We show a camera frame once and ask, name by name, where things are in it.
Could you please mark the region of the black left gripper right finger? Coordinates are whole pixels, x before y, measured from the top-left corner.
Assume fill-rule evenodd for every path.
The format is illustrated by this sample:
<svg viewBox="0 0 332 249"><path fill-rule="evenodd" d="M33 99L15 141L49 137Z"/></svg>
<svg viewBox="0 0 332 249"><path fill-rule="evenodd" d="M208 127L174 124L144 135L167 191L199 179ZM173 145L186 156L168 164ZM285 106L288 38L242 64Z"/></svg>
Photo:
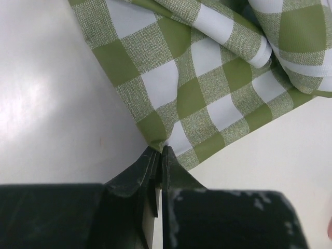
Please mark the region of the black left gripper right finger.
<svg viewBox="0 0 332 249"><path fill-rule="evenodd" d="M207 189L169 146L161 165L164 248L308 248L282 193Z"/></svg>

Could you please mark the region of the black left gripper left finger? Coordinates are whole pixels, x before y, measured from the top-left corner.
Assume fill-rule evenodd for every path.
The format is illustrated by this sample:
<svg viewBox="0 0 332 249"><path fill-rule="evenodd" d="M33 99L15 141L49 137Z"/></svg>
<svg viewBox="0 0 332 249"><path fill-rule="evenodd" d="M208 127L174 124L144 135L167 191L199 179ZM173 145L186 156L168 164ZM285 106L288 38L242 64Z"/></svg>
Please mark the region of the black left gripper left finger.
<svg viewBox="0 0 332 249"><path fill-rule="evenodd" d="M108 248L152 247L160 160L161 154L148 147L134 164L106 183Z"/></svg>

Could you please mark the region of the green white checkered cloth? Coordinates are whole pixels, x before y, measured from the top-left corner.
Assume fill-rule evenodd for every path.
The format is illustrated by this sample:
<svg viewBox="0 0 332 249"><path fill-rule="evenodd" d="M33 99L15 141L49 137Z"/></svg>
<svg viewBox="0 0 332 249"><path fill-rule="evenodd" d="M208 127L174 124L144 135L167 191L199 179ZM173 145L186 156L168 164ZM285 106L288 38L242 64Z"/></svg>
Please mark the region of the green white checkered cloth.
<svg viewBox="0 0 332 249"><path fill-rule="evenodd" d="M190 170L331 97L331 1L70 1L150 147Z"/></svg>

